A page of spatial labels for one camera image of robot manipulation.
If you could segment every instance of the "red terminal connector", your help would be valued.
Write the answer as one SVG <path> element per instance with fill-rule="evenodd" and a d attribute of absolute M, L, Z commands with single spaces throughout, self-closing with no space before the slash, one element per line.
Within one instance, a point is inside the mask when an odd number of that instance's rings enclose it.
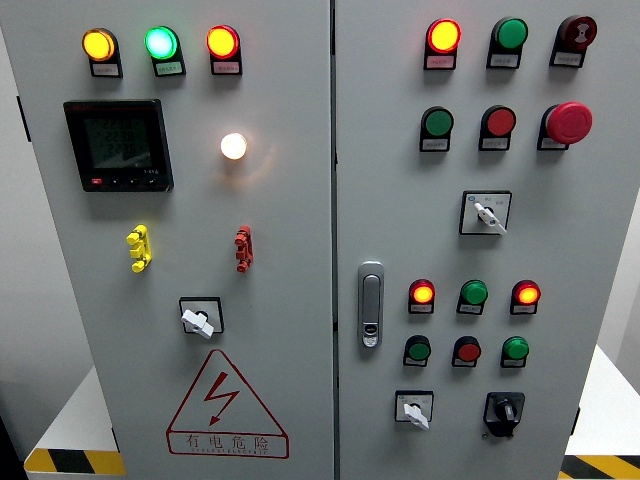
<path fill-rule="evenodd" d="M 239 273 L 245 273 L 253 263 L 253 242 L 251 241 L 251 228 L 249 228 L 249 225 L 240 227 L 240 230 L 236 233 L 234 243 L 238 247 L 236 259 L 239 260 L 236 270 Z"/>

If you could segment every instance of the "digital power meter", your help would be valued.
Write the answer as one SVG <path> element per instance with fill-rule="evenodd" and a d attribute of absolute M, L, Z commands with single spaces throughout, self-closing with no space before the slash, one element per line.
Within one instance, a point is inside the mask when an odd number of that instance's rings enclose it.
<path fill-rule="evenodd" d="M 85 191 L 173 188 L 160 100 L 71 101 L 64 112 Z"/>

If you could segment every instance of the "white indicator light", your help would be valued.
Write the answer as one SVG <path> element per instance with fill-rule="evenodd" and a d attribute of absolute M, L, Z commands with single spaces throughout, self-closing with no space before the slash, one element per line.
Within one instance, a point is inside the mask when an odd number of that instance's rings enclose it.
<path fill-rule="evenodd" d="M 222 154 L 230 160 L 240 160 L 247 152 L 247 140 L 239 133 L 230 133 L 220 142 Z"/>

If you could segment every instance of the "yellow and black hazard stripe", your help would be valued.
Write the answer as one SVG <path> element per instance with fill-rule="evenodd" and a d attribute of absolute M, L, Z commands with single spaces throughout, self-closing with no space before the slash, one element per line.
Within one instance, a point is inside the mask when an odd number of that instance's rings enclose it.
<path fill-rule="evenodd" d="M 566 455 L 558 478 L 640 479 L 640 456 Z"/>
<path fill-rule="evenodd" d="M 125 475 L 120 452 L 36 448 L 24 462 L 27 472 Z"/>

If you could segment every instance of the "warning sign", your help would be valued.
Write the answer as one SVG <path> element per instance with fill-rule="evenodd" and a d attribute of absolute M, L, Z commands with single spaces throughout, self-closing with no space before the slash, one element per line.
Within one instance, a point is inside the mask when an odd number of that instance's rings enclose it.
<path fill-rule="evenodd" d="M 222 350 L 212 350 L 167 429 L 174 455 L 289 458 L 289 437 Z"/>

